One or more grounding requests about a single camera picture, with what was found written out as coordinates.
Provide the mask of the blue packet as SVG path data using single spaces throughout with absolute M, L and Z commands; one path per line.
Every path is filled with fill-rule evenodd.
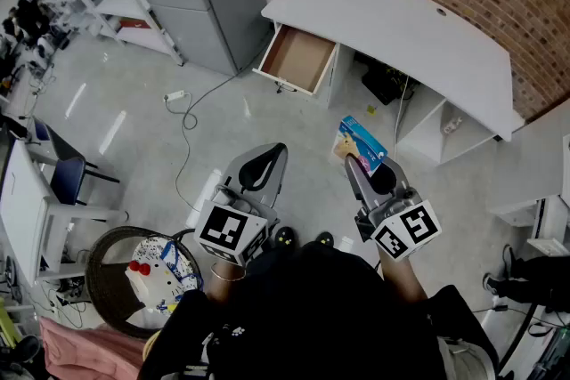
M 387 149 L 354 117 L 346 116 L 339 124 L 331 149 L 331 160 L 343 164 L 352 154 L 372 176 L 388 156 Z

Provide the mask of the dark padded chair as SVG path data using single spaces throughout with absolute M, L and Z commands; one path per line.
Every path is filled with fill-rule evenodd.
M 86 205 L 86 203 L 78 200 L 86 175 L 107 182 L 120 183 L 119 179 L 99 173 L 99 167 L 96 164 L 87 161 L 81 152 L 59 136 L 44 121 L 35 117 L 34 126 L 38 140 L 50 142 L 57 158 L 50 186 L 54 195 L 62 204 L 72 206 L 76 204 Z

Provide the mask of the yellow-green plastic object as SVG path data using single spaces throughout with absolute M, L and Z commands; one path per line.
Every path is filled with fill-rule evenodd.
M 21 339 L 20 331 L 11 320 L 4 306 L 4 299 L 0 296 L 0 340 L 6 347 L 15 348 Z

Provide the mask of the white cartoon cushion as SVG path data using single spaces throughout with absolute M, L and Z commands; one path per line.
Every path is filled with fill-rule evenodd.
M 163 315 L 170 315 L 186 292 L 203 289 L 193 256 L 184 253 L 174 240 L 160 236 L 137 245 L 125 275 L 144 308 Z

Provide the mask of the white drawer brown inside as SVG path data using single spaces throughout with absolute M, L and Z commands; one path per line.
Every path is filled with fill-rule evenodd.
M 338 45 L 288 25 L 278 24 L 262 61 L 253 71 L 278 85 L 316 96 L 327 79 Z

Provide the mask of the dark wicker chair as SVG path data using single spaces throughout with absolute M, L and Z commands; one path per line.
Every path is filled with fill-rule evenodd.
M 124 335 L 144 341 L 154 333 L 152 329 L 137 327 L 128 322 L 133 314 L 143 309 L 143 304 L 136 298 L 125 275 L 127 264 L 103 261 L 108 250 L 129 238 L 164 238 L 172 241 L 191 267 L 200 272 L 194 256 L 183 244 L 184 235 L 192 232 L 192 229 L 185 229 L 169 236 L 141 227 L 119 226 L 103 234 L 94 243 L 86 260 L 85 286 L 92 305 L 106 324 Z

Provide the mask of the person's left black shoe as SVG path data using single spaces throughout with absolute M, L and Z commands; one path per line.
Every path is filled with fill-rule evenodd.
M 274 244 L 277 247 L 293 247 L 296 243 L 296 234 L 289 226 L 280 227 L 274 237 Z

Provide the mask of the white table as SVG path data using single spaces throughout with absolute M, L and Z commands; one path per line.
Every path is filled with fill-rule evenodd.
M 39 280 L 85 274 L 84 265 L 61 261 L 71 223 L 126 222 L 129 218 L 126 211 L 62 204 L 41 172 L 40 163 L 51 165 L 53 161 L 29 151 L 24 141 L 15 141 L 4 167 L 0 191 L 0 220 L 15 260 L 31 286 Z

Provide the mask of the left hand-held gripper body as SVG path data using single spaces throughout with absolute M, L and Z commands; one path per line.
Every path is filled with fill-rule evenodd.
M 194 240 L 208 254 L 246 265 L 266 250 L 279 222 L 265 191 L 234 190 L 209 177 L 194 204 Z

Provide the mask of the person's black clothing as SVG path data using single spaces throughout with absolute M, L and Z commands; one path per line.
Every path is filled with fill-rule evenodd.
M 447 380 L 437 337 L 497 354 L 456 287 L 404 303 L 361 257 L 316 241 L 258 256 L 227 303 L 183 295 L 137 380 Z

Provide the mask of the pink cloth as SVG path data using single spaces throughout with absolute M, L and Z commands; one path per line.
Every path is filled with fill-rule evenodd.
M 137 379 L 143 365 L 143 341 L 105 325 L 74 329 L 42 317 L 39 326 L 45 368 L 59 380 Z

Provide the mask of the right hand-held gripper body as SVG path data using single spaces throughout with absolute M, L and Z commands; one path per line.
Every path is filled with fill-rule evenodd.
M 400 262 L 442 233 L 428 200 L 414 188 L 393 196 L 382 206 L 364 206 L 354 218 L 363 241 L 372 240 L 392 260 Z

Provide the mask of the person's right forearm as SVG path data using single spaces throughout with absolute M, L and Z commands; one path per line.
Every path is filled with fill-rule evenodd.
M 428 299 L 408 258 L 400 262 L 379 250 L 379 260 L 383 279 L 404 303 L 418 303 Z

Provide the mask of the white desk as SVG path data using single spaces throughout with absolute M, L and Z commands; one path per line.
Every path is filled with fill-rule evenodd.
M 436 166 L 491 139 L 510 141 L 516 129 L 509 53 L 432 0 L 271 0 L 261 13 L 414 78 L 395 143 Z M 459 128 L 443 134 L 458 116 Z

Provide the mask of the black box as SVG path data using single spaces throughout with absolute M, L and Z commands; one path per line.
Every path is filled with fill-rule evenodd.
M 374 61 L 362 76 L 363 85 L 383 104 L 396 99 L 408 101 L 419 83 L 398 69 L 384 62 Z

